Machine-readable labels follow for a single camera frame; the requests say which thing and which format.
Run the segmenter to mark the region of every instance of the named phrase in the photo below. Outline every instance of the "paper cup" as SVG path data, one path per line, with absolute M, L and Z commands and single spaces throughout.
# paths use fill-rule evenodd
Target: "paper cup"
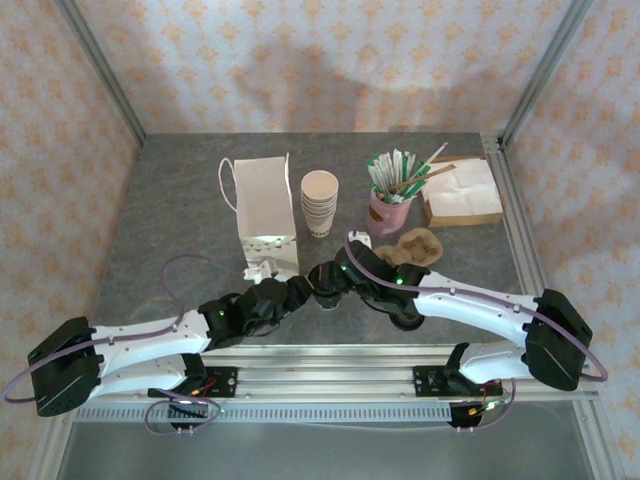
M 335 211 L 337 205 L 338 205 L 338 199 L 325 205 L 311 205 L 306 203 L 305 200 L 302 200 L 302 209 L 309 213 L 315 213 L 315 214 L 321 214 L 331 210 Z
M 338 200 L 338 194 L 335 194 L 326 200 L 313 200 L 312 198 L 307 197 L 304 193 L 302 193 L 300 197 L 304 203 L 312 207 L 322 207 L 327 204 L 335 203 Z
M 323 214 L 313 214 L 313 213 L 308 213 L 308 212 L 303 212 L 304 213 L 304 218 L 307 218 L 313 222 L 319 222 L 322 220 L 326 220 L 329 217 L 333 217 L 336 213 L 335 210 L 328 212 L 328 213 L 323 213 Z
M 325 170 L 307 173 L 300 184 L 302 194 L 312 202 L 324 202 L 338 195 L 338 179 Z
M 311 235 L 316 238 L 322 238 L 329 235 L 329 231 L 331 230 L 331 225 L 333 224 L 333 214 L 329 215 L 324 219 L 313 219 L 307 215 L 304 216 L 304 219 L 307 222 L 307 226 L 311 231 Z

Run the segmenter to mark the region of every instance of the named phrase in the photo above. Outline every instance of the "cable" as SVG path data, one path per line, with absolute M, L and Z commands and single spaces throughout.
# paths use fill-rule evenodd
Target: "cable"
M 336 423 L 307 423 L 307 422 L 299 422 L 299 423 L 282 423 L 281 425 L 292 425 L 296 427 L 320 427 L 327 429 L 336 429 L 336 430 L 354 430 L 361 432 L 381 432 L 381 433 L 389 433 L 389 432 L 400 432 L 400 433 L 415 433 L 415 432 L 452 432 L 452 428 L 449 425 L 441 425 L 437 424 L 433 427 L 366 427 L 364 425 L 344 425 L 344 424 L 336 424 Z
M 353 266 L 356 267 L 356 269 L 360 273 L 362 273 L 365 277 L 367 277 L 372 282 L 377 283 L 378 285 L 382 285 L 383 287 L 387 287 L 387 288 L 393 288 L 395 290 L 403 290 L 405 292 L 443 293 L 447 295 L 450 294 L 450 289 L 447 287 L 420 287 L 420 286 L 414 287 L 411 285 L 398 285 L 396 283 L 387 282 L 386 280 L 376 277 L 374 274 L 372 274 L 367 269 L 365 269 L 362 266 L 362 264 L 353 255 L 353 252 L 349 247 L 349 232 L 347 232 L 344 236 L 344 250 L 345 250 L 345 253 L 347 254 L 347 257 L 349 258 L 349 261 L 351 261 Z M 487 295 L 486 293 L 474 292 L 472 290 L 464 290 L 461 288 L 456 289 L 456 293 L 463 294 L 472 298 L 478 298 L 480 300 L 488 301 L 490 303 L 498 304 L 508 308 L 516 307 L 515 303 L 509 302 L 507 300 L 502 300 L 500 298 L 496 298 L 491 295 Z M 558 332 L 560 335 L 566 338 L 574 347 L 580 350 L 580 352 L 586 358 L 588 358 L 600 372 L 600 376 L 598 377 L 594 375 L 582 374 L 583 378 L 586 378 L 587 380 L 591 380 L 593 382 L 607 381 L 607 379 L 609 378 L 609 373 L 607 372 L 606 368 L 604 368 L 604 365 L 602 365 L 600 360 L 598 360 L 598 358 L 593 353 L 591 353 L 591 350 L 585 347 L 582 344 L 582 342 L 580 342 L 580 340 L 578 340 L 574 335 L 572 335 L 569 331 L 567 331 L 564 327 L 559 325 L 557 322 L 555 322 L 554 320 L 550 319 L 549 317 L 547 317 L 546 315 L 540 312 L 536 312 L 529 308 L 523 307 L 522 305 L 519 305 L 519 308 L 521 312 L 526 313 L 527 315 L 531 315 L 532 317 L 535 317 L 538 320 L 546 323 L 551 328 L 553 328 L 556 332 Z
M 197 253 L 182 253 L 182 254 L 176 255 L 175 257 L 171 257 L 166 262 L 164 262 L 164 264 L 160 267 L 160 281 L 161 281 L 161 284 L 162 284 L 162 289 L 165 291 L 167 296 L 169 298 L 171 298 L 171 300 L 173 300 L 173 302 L 180 309 L 180 313 L 178 314 L 178 317 L 176 318 L 176 321 L 174 323 L 172 323 L 168 327 L 161 328 L 160 330 L 157 330 L 155 332 L 138 333 L 138 334 L 133 334 L 133 335 L 118 335 L 118 336 L 114 336 L 111 339 L 110 338 L 100 338 L 100 339 L 97 339 L 97 340 L 88 340 L 86 342 L 81 342 L 81 343 L 78 343 L 78 344 L 73 345 L 71 347 L 62 349 L 59 352 L 56 352 L 56 353 L 54 353 L 52 355 L 49 355 L 48 357 L 45 357 L 45 358 L 43 358 L 41 360 L 38 360 L 33 365 L 30 365 L 28 368 L 24 369 L 22 372 L 20 372 L 18 375 L 16 375 L 13 379 L 11 379 L 9 381 L 9 383 L 7 383 L 7 385 L 2 389 L 2 393 L 0 394 L 2 400 L 5 403 L 11 403 L 11 404 L 34 402 L 35 401 L 35 397 L 9 398 L 8 395 L 9 395 L 9 392 L 11 392 L 11 390 L 13 390 L 16 387 L 16 385 L 18 385 L 18 383 L 20 383 L 26 376 L 32 374 L 33 372 L 35 372 L 39 368 L 41 368 L 41 367 L 43 367 L 43 366 L 45 366 L 45 365 L 57 360 L 58 358 L 64 357 L 64 356 L 69 355 L 71 353 L 78 352 L 80 350 L 84 350 L 85 348 L 95 347 L 97 345 L 103 345 L 105 343 L 125 342 L 125 341 L 130 341 L 130 340 L 144 340 L 144 339 L 149 339 L 149 338 L 155 338 L 155 337 L 158 337 L 160 335 L 164 335 L 165 333 L 172 332 L 174 330 L 174 328 L 178 327 L 180 325 L 180 323 L 182 322 L 182 320 L 184 318 L 186 306 L 182 303 L 182 301 L 180 301 L 180 299 L 169 288 L 169 285 L 167 284 L 167 279 L 166 279 L 166 270 L 167 270 L 167 267 L 169 267 L 169 265 L 171 265 L 176 260 L 179 260 L 179 259 L 182 259 L 182 258 L 197 258 L 197 259 L 205 260 L 208 263 L 216 265 L 217 267 L 219 267 L 219 268 L 221 268 L 221 269 L 223 269 L 223 270 L 225 270 L 225 271 L 227 271 L 229 273 L 232 273 L 232 274 L 235 274 L 235 275 L 238 275 L 238 276 L 242 277 L 242 275 L 240 273 L 235 272 L 234 270 L 231 270 L 230 268 L 226 267 L 225 265 L 222 265 L 221 263 L 219 263 L 218 261 L 214 260 L 213 258 L 207 257 L 205 255 L 200 255 L 200 254 L 197 254 Z
M 211 380 L 209 383 L 207 383 L 204 388 L 202 389 L 202 396 L 206 397 L 207 396 L 207 392 L 209 391 L 209 389 L 211 387 L 213 387 L 216 383 L 218 383 L 218 379 L 217 378 L 213 378 L 213 380 Z
M 486 407 L 487 406 L 487 390 L 489 390 L 489 385 L 495 385 L 496 387 L 500 387 L 502 388 L 502 385 L 500 385 L 498 382 L 494 382 L 493 380 L 490 382 L 485 383 L 482 386 L 482 406 Z
M 278 323 L 276 323 L 276 325 L 275 325 L 271 330 L 269 330 L 268 332 L 265 332 L 265 333 L 258 333 L 258 334 L 256 334 L 256 333 L 252 333 L 251 335 L 247 335 L 247 337 L 262 338 L 262 337 L 266 337 L 266 336 L 268 336 L 268 335 L 271 335 L 273 332 L 275 332 L 277 329 L 279 329 L 279 328 L 280 328 L 280 324 L 281 324 L 281 323 L 282 323 L 282 322 L 278 322 Z
M 182 415 L 186 416 L 186 417 L 191 417 L 191 418 L 200 418 L 200 419 L 205 419 L 207 418 L 207 415 L 205 413 L 198 413 L 198 412 L 190 412 L 188 410 L 185 410 L 183 408 L 180 407 L 176 407 L 175 405 L 169 405 L 169 410 L 172 410 L 174 412 L 178 412 L 181 413 Z
M 211 425 L 211 423 L 218 418 L 218 416 L 220 415 L 220 413 L 222 412 L 222 407 L 220 406 L 220 404 L 218 404 L 217 402 L 214 402 L 213 400 L 209 399 L 209 398 L 201 398 L 201 397 L 193 397 L 193 396 L 189 396 L 189 395 L 180 395 L 178 393 L 174 393 L 168 390 L 162 390 L 160 388 L 157 388 L 156 390 L 158 390 L 160 393 L 163 393 L 169 397 L 171 397 L 170 399 L 164 399 L 164 400 L 159 400 L 153 404 L 151 404 L 149 406 L 149 408 L 147 409 L 147 411 L 144 414 L 144 427 L 147 429 L 147 432 L 149 432 L 152 435 L 156 435 L 158 437 L 171 437 L 173 435 L 181 435 L 183 429 L 182 428 L 178 428 L 177 430 L 172 430 L 169 432 L 160 432 L 159 430 L 154 430 L 153 428 L 151 428 L 151 422 L 149 421 L 149 417 L 151 416 L 151 412 L 153 411 L 154 408 L 160 406 L 160 405 L 169 405 L 169 406 L 178 406 L 178 405 L 184 405 L 183 403 L 180 403 L 178 400 L 183 400 L 183 401 L 187 401 L 192 405 L 198 404 L 198 405 L 209 405 L 212 407 L 216 408 L 216 413 L 214 415 L 212 415 L 207 421 L 202 422 L 200 425 L 194 427 L 193 425 L 189 426 L 189 433 L 191 435 L 193 435 L 195 432 L 197 432 L 198 430 L 201 430 L 209 425 Z
M 509 403 L 507 403 L 507 405 L 504 407 L 504 410 L 502 410 L 502 412 L 496 418 L 494 418 L 492 422 L 489 422 L 486 425 L 478 425 L 477 427 L 469 427 L 469 428 L 458 427 L 456 430 L 468 431 L 470 433 L 473 433 L 479 430 L 484 430 L 485 428 L 496 426 L 498 423 L 504 420 L 505 417 L 509 414 L 509 412 L 511 411 L 511 408 L 513 407 L 513 402 L 515 401 L 515 399 L 516 399 L 516 380 L 512 378 L 511 379 L 511 397 L 509 397 Z
M 384 313 L 385 315 L 391 315 L 391 312 L 387 312 L 385 310 L 382 310 L 381 308 L 378 307 L 374 307 L 373 305 L 371 305 L 368 301 L 366 301 L 364 298 L 361 298 L 362 302 L 369 307 L 371 310 L 374 310 L 376 312 L 380 312 L 380 313 Z

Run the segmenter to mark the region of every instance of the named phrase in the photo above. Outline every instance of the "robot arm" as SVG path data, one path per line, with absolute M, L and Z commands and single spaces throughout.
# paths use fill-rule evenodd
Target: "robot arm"
M 237 345 L 247 336 L 274 328 L 311 295 L 323 308 L 335 308 L 341 296 L 350 292 L 388 312 L 391 322 L 402 330 L 415 330 L 425 316 L 440 316 L 504 337 L 506 341 L 496 344 L 463 343 L 454 348 L 444 381 L 460 394 L 477 391 L 480 384 L 498 378 L 534 377 L 562 390 L 577 387 L 584 354 L 520 310 L 543 311 L 588 346 L 591 331 L 562 294 L 546 290 L 542 297 L 534 298 L 492 292 L 426 268 L 391 267 L 359 241 L 350 242 L 350 250 L 380 279 L 396 285 L 437 287 L 437 292 L 381 286 L 354 268 L 343 248 L 335 260 L 316 266 L 308 278 L 263 279 L 244 294 L 228 294 L 187 312 L 180 321 L 174 317 L 92 329 L 86 318 L 72 319 L 31 352 L 29 363 L 81 341 L 91 340 L 95 346 L 62 356 L 32 373 L 38 414 L 57 415 L 105 393 L 151 387 L 189 393 L 206 378 L 199 353 Z M 483 293 L 495 301 L 478 299 L 463 290 Z M 163 328 L 164 333 L 154 333 Z M 124 335 L 129 335 L 128 340 L 119 339 Z

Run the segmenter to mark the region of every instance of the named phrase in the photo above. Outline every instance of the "cardboard napkin box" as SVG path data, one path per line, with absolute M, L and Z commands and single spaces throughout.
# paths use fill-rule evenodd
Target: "cardboard napkin box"
M 484 158 L 434 161 L 431 171 L 447 165 L 455 169 L 429 179 L 421 190 L 429 227 L 457 227 L 498 223 L 504 202 Z
M 299 274 L 288 160 L 287 156 L 233 163 L 238 236 L 247 264 L 257 267 L 274 258 L 284 278 Z

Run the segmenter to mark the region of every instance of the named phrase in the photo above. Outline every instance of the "patterned wallpaper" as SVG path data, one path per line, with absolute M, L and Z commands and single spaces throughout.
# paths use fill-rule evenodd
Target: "patterned wallpaper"
M 601 394 L 640 478 L 640 10 L 591 7 L 509 158 L 552 283 L 594 330 Z
M 569 3 L 79 0 L 150 133 L 497 133 Z
M 137 147 L 52 1 L 0 9 L 0 384 L 89 313 Z M 16 395 L 29 395 L 25 381 Z M 0 404 L 0 478 L 24 479 L 43 421 Z

